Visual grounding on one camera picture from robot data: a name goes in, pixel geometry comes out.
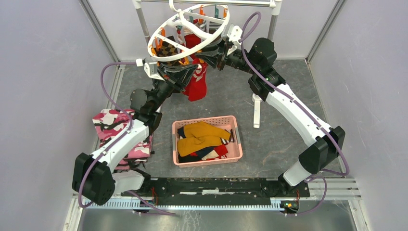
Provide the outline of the red white patterned sock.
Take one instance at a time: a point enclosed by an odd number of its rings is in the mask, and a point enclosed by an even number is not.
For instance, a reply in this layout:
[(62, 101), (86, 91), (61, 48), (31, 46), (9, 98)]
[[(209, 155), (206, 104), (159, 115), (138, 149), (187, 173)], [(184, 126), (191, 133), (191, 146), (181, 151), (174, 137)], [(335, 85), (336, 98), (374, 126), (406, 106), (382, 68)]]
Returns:
[(206, 74), (194, 74), (182, 94), (191, 102), (203, 99), (207, 94)]

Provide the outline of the yellow cloth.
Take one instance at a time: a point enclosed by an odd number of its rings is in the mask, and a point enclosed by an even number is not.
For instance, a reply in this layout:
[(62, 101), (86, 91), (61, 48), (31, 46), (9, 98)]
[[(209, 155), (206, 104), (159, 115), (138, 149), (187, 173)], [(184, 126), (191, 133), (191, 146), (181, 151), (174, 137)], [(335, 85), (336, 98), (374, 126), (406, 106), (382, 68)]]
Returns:
[(177, 150), (185, 157), (208, 147), (217, 147), (235, 141), (231, 130), (221, 129), (203, 121), (185, 125), (177, 130)]

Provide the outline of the red cloth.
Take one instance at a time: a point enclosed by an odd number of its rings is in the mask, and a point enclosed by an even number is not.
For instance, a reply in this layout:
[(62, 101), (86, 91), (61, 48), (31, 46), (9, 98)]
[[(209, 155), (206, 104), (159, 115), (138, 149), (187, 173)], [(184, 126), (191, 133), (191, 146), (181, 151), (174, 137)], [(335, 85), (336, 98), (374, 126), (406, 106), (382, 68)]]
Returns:
[(207, 84), (206, 84), (206, 72), (207, 64), (201, 63), (201, 68), (196, 69), (191, 80), (192, 91), (196, 94), (206, 95)]

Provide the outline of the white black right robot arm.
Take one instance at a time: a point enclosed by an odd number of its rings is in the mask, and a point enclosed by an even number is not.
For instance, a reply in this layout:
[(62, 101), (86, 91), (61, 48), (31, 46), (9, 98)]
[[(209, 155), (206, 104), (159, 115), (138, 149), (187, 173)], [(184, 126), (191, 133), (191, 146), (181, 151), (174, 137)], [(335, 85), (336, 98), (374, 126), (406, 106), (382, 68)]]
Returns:
[(278, 191), (281, 195), (291, 196), (297, 191), (299, 183), (321, 171), (338, 176), (348, 175), (349, 168), (344, 173), (326, 168), (338, 157), (344, 159), (342, 145), (345, 131), (340, 126), (334, 128), (319, 119), (295, 96), (273, 67), (277, 53), (271, 40), (258, 38), (249, 51), (243, 48), (234, 50), (232, 42), (221, 41), (217, 45), (204, 47), (196, 55), (218, 70), (227, 65), (251, 74), (248, 83), (253, 93), (277, 109), (308, 146), (298, 156), (296, 163), (279, 176)]

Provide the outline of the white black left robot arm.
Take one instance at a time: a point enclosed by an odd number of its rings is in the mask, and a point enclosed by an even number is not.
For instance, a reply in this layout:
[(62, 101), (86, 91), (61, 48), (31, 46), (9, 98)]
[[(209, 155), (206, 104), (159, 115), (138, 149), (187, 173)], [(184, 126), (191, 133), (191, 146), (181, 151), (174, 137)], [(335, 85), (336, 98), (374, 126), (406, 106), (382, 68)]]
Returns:
[(72, 188), (78, 192), (81, 208), (103, 205), (113, 194), (134, 190), (139, 196), (151, 191), (151, 183), (137, 171), (115, 173), (119, 162), (138, 143), (150, 137), (159, 127), (162, 113), (158, 111), (173, 91), (184, 91), (200, 64), (168, 66), (161, 64), (153, 79), (153, 89), (135, 89), (130, 95), (134, 114), (124, 112), (128, 124), (113, 139), (91, 154), (81, 153), (75, 159)]

